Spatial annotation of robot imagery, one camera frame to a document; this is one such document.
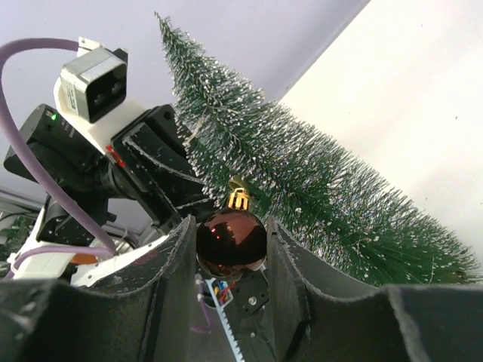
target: christmas ornament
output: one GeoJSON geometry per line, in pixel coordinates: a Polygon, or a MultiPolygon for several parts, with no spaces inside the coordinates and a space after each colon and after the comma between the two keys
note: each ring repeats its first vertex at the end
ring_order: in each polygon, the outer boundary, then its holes
{"type": "MultiPolygon", "coordinates": [[[[230,186],[239,186],[232,181],[230,186]]],[[[214,278],[237,281],[243,274],[258,270],[266,258],[266,230],[248,211],[249,199],[246,189],[235,188],[227,207],[198,227],[198,262],[214,278]]]]}

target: white robot part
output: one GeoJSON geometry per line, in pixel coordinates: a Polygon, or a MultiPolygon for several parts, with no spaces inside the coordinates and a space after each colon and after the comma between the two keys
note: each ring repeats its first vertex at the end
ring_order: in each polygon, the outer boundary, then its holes
{"type": "Polygon", "coordinates": [[[97,264],[80,265],[77,267],[77,272],[72,275],[70,283],[76,287],[90,287],[96,281],[128,266],[134,260],[139,259],[150,250],[162,244],[167,238],[168,236],[162,236],[158,240],[153,241],[152,243],[149,243],[143,247],[134,249],[126,254],[114,256],[111,259],[99,262],[97,264]]]}
{"type": "MultiPolygon", "coordinates": [[[[20,250],[18,250],[17,253],[11,254],[7,259],[11,265],[14,264],[14,261],[18,256],[26,251],[33,250],[37,247],[62,246],[60,244],[37,240],[37,234],[44,218],[44,212],[45,209],[42,208],[37,220],[35,221],[32,232],[20,250]]],[[[14,268],[12,269],[14,272],[13,279],[58,278],[64,273],[67,265],[72,260],[74,255],[74,253],[42,253],[32,255],[22,262],[18,270],[15,270],[14,268]]]]}

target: ornament cap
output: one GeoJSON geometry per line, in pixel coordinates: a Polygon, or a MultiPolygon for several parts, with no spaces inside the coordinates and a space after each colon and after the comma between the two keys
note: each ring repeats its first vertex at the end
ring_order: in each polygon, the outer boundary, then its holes
{"type": "Polygon", "coordinates": [[[246,189],[238,187],[229,194],[228,207],[235,210],[248,211],[250,196],[246,189]]]}

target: cable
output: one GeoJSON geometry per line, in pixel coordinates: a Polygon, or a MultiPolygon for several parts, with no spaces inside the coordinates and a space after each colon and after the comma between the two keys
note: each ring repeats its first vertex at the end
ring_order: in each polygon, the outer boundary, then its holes
{"type": "Polygon", "coordinates": [[[2,222],[3,220],[5,219],[8,219],[9,217],[12,217],[12,216],[26,216],[26,217],[34,217],[35,216],[35,213],[34,212],[26,212],[26,211],[23,211],[23,212],[20,212],[20,213],[9,213],[5,216],[2,216],[0,217],[0,222],[2,222]]]}
{"type": "Polygon", "coordinates": [[[201,333],[201,334],[208,334],[211,333],[211,326],[213,325],[213,322],[210,317],[210,313],[208,311],[208,308],[205,304],[205,301],[203,300],[203,281],[197,280],[196,281],[198,285],[198,301],[199,305],[202,307],[203,314],[205,315],[205,320],[206,320],[206,327],[197,327],[197,326],[192,326],[191,331],[194,333],[201,333]]]}
{"type": "Polygon", "coordinates": [[[25,261],[25,259],[44,253],[74,253],[74,254],[90,254],[94,256],[110,256],[111,252],[105,247],[37,247],[35,249],[27,250],[21,253],[15,261],[11,264],[11,270],[5,275],[5,279],[12,279],[14,274],[18,271],[19,267],[25,261]]]}
{"type": "Polygon", "coordinates": [[[78,43],[75,41],[55,39],[55,38],[27,38],[12,41],[0,47],[0,127],[3,128],[12,149],[18,158],[25,165],[26,169],[35,177],[37,182],[42,185],[45,191],[55,198],[60,206],[81,224],[95,238],[101,241],[111,253],[115,253],[115,244],[108,234],[74,202],[57,183],[52,179],[48,172],[35,158],[27,144],[22,139],[17,126],[8,109],[7,100],[2,87],[3,68],[7,60],[13,55],[22,51],[34,49],[64,49],[67,51],[77,51],[78,43]]]}

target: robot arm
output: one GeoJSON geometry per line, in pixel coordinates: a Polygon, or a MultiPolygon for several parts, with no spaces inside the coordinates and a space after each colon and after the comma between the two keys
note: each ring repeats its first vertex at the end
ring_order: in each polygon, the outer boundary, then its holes
{"type": "MultiPolygon", "coordinates": [[[[127,61],[121,49],[111,52],[80,38],[78,57],[55,83],[56,108],[37,107],[20,132],[47,172],[97,224],[115,221],[107,210],[109,199],[127,198],[139,202],[152,226],[166,235],[190,214],[202,221],[214,205],[186,160],[173,108],[145,109],[128,97],[127,61]]],[[[35,181],[12,149],[4,166],[35,181]]],[[[10,261],[33,248],[93,243],[94,237],[47,197],[29,240],[10,261]]],[[[58,278],[74,255],[34,254],[18,270],[12,263],[14,278],[58,278]]]]}

